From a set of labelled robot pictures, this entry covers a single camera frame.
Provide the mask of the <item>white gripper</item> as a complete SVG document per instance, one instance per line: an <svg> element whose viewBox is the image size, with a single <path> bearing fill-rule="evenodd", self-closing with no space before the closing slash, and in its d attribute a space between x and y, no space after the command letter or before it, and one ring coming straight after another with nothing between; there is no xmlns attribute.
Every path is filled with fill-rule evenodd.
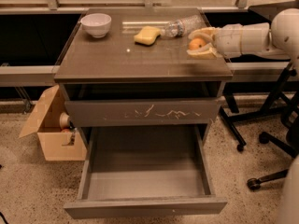
<svg viewBox="0 0 299 224"><path fill-rule="evenodd" d="M209 60L221 58L235 58L241 56L241 24L227 24L222 28L205 27L192 31L188 38L203 38L208 44L200 49L187 50L194 59Z"/></svg>

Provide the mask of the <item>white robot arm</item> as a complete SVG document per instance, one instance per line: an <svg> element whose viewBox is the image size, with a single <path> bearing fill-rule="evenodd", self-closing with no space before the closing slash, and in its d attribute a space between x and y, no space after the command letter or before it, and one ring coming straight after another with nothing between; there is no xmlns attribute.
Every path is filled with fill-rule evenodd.
<svg viewBox="0 0 299 224"><path fill-rule="evenodd" d="M197 29L189 34L187 53L197 59L213 59L220 55L235 58L245 54L270 59L288 59L290 63L283 73L296 75L299 57L298 24L299 9L288 8L279 12L270 23L228 24L222 28ZM294 95L281 116L281 121L288 128L286 142L267 132L259 135L260 142L271 142L291 155L291 167L248 181L249 189L256 190L262 183L280 178L285 180L277 224L299 224L299 119L289 119L291 114L297 112L298 96Z"/></svg>

